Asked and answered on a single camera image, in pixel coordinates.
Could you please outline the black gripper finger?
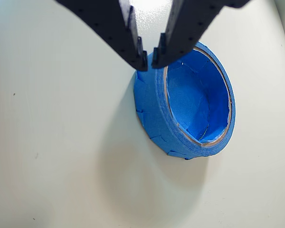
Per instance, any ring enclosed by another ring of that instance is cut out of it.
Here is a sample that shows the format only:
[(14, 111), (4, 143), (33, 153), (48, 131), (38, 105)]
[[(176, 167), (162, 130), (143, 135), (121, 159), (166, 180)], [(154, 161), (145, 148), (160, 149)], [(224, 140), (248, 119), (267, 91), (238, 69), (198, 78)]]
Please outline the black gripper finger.
[(153, 51), (152, 67), (166, 67), (191, 52), (224, 6), (238, 9), (247, 3), (247, 0), (174, 0), (166, 30)]
[(135, 9), (128, 0), (59, 0), (94, 30), (122, 59), (147, 71), (147, 52), (138, 35)]

